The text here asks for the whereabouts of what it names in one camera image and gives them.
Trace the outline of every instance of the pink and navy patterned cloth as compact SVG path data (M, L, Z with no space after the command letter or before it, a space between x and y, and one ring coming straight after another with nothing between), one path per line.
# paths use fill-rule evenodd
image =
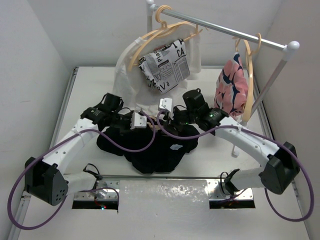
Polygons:
M244 113L247 96L248 84L240 55L236 52L233 59L224 65L216 81L214 107L236 118Z

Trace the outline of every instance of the wooden hanger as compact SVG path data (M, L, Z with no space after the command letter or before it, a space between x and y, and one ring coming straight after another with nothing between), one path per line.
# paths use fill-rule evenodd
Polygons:
M252 111L252 106L254 104L254 67L253 67L253 62L252 62L252 55L256 54L259 52L260 47L261 47L261 34L258 33L257 37L259 38L259 43L258 47L256 50L251 51L250 45L247 40L243 40L244 45L245 45L245 64L246 67L248 68L248 76L249 76L249 86L248 86L248 96L246 99L245 107L244 107L244 112L242 115L242 122L247 123L251 117L251 111ZM235 41L235 51L239 52L238 45L240 43L241 38Z
M183 25L183 24L189 24L189 22L187 21L183 21L183 22L178 22L178 23L175 23L175 24L171 24L171 25L167 25L167 22L164 21L164 20L161 20L160 19L160 13L165 10L165 9L169 9L171 10L172 8L168 5L162 5L160 6L156 13L155 13L155 20L161 24L161 28L157 29L157 30L154 30L152 32L149 32L147 33L146 35L142 36L141 38L144 39L146 37L149 37L150 38L145 41L140 47L139 49L134 53L132 59L130 60L130 63L128 65L128 71L130 72L132 70L132 67L134 66L134 63L136 61L136 59L138 58L139 54L141 53L141 51L145 48L145 46L150 43L153 39L155 39L156 37L166 37L172 33L174 33L178 26L180 25ZM194 36L198 35L199 33L202 32L202 29L198 29L198 25L196 25L196 31L194 34L190 35L189 37L187 37L186 39L184 39L184 41L188 41L190 38L193 38Z

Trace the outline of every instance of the white wall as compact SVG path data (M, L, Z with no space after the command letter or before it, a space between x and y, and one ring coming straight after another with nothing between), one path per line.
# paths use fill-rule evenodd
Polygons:
M114 66L121 52L147 31L145 0L28 1L70 67ZM281 1L155 0L155 3L248 34L260 32L264 37ZM180 21L166 15L161 18L170 23ZM233 52L231 36L213 30L201 33L203 65L224 65Z
M0 240L25 161L48 149L70 72L26 0L0 1ZM13 201L16 211L22 185Z
M299 51L281 72L264 104L276 139L295 145L311 177L316 206L306 223L311 239L319 239L320 1L286 0L266 37L283 44L292 40L300 42ZM261 49L255 62L259 86L266 83L280 58L281 54L274 50ZM310 198L302 173L296 183L305 213Z

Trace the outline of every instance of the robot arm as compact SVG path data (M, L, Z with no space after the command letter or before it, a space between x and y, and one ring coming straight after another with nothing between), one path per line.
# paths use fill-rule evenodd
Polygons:
M233 170L224 180L224 192L233 195L242 189L267 188L275 194L282 194L299 173L300 168L285 150L273 142L246 133L246 128L223 110L209 108L200 89L186 92L183 100L186 110L172 107L171 99L160 101L159 109L167 112L164 127L169 132L178 132L184 124L197 124L203 131L217 126L235 126L237 128L219 128L211 134L238 146L260 164L260 167L250 170ZM297 155L292 144L286 142L284 146Z
M40 162L34 165L25 175L25 190L50 205L56 206L63 201L66 195L93 189L96 181L102 179L100 175L89 170L76 174L65 174L65 171L77 153L98 135L96 131L112 126L125 132L136 127L145 128L147 126L147 118L139 115L137 111L131 111L125 115L120 114L122 107L123 101L120 97L107 93L98 105L85 110L60 142L74 134L79 134L79 136L60 146L56 151L45 155ZM34 159L31 157L25 166L28 166Z

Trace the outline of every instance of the white table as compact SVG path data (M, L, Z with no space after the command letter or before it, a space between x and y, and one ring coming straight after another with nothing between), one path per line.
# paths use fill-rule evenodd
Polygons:
M188 81L188 90L200 88L206 101L213 103L220 71L203 69L198 80ZM58 140L72 128L86 108L94 106L105 93L112 91L113 79L113 67L78 69L74 84L66 93L69 99L66 109L61 111L61 124L57 125ZM262 133L257 112L250 119L249 128ZM231 151L231 143L206 135L168 176L217 177L223 171L258 166L245 152L241 151L240 156L234 158ZM95 164L104 175L140 175L123 156L101 151L95 139L79 152L66 172L78 173L87 163ZM37 230L21 231L19 240L309 239L303 222L287 222L273 213L262 189L253 190L256 208L230 210L209 209L206 183L202 180L126 180L120 185L118 214L115 210L71 209L73 196L69 196L51 222ZM291 185L281 196L271 194L271 200L287 217L301 217ZM32 197L24 225L33 226L44 221L54 209Z

